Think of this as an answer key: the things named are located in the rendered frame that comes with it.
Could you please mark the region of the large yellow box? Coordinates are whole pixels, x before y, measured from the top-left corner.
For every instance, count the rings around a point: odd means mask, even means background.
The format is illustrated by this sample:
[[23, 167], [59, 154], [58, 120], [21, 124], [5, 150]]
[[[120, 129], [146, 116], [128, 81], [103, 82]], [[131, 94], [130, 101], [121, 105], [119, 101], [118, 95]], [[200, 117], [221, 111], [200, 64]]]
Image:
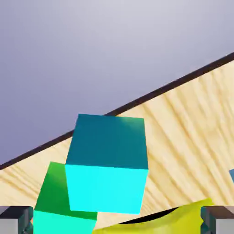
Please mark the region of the large yellow box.
[[183, 205], [169, 214], [142, 223], [116, 224], [92, 234], [200, 234], [201, 207], [212, 206], [210, 198]]

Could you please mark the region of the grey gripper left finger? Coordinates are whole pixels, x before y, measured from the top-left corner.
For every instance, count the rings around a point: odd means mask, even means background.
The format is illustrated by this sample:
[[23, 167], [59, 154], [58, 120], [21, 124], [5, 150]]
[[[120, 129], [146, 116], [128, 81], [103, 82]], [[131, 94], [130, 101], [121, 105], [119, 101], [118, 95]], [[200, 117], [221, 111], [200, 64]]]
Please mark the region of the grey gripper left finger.
[[0, 234], [33, 234], [31, 206], [0, 206]]

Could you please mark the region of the small green cube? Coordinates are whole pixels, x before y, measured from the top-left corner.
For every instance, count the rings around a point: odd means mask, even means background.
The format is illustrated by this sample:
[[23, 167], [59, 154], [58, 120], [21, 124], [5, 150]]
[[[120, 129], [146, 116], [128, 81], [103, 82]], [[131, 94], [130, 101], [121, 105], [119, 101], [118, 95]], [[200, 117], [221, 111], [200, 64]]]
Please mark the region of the small green cube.
[[33, 234], [92, 234], [97, 213], [71, 211], [64, 164], [50, 162], [33, 212]]

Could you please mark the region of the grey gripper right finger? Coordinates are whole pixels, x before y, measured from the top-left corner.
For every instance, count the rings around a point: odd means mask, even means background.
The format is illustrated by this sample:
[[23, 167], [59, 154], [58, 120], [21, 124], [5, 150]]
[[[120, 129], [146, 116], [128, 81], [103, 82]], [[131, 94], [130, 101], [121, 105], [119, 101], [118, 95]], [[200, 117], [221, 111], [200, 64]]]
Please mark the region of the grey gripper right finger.
[[234, 234], [234, 206], [203, 206], [201, 234]]

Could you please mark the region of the small cyan cube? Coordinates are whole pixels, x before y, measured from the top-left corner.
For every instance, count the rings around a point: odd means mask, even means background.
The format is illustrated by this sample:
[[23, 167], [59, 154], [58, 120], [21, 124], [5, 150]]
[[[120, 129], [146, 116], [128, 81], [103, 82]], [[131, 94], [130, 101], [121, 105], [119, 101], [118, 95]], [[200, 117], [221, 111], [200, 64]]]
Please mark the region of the small cyan cube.
[[71, 210], [139, 214], [148, 171], [142, 118], [78, 115], [65, 163]]

